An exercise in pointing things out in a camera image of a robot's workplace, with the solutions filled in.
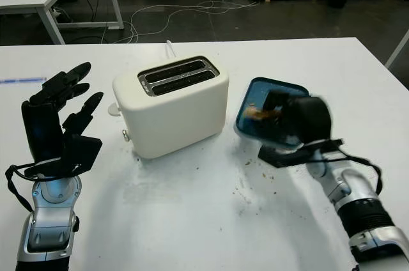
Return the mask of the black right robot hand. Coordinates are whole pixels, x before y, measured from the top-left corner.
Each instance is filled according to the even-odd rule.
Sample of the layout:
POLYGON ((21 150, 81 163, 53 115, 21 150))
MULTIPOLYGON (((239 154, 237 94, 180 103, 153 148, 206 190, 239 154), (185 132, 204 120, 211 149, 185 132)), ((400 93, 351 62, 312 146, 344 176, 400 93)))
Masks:
POLYGON ((326 103, 319 97, 290 95, 271 90, 263 104, 263 119, 269 134, 281 142, 294 140, 309 144, 331 137, 332 120, 326 103))

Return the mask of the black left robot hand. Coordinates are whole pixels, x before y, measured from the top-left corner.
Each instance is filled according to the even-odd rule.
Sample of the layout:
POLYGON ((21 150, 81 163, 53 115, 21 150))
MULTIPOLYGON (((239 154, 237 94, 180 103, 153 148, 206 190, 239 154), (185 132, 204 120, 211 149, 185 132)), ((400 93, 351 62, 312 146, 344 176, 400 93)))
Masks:
POLYGON ((71 113, 64 122, 59 111, 66 103, 89 89, 81 81, 89 74, 91 63, 82 63, 69 72, 59 72, 42 84, 41 90, 21 105, 29 149, 35 162, 60 158, 73 165, 93 163, 102 147, 98 138, 83 136, 93 119, 93 112, 103 93, 91 95, 79 112, 71 113))

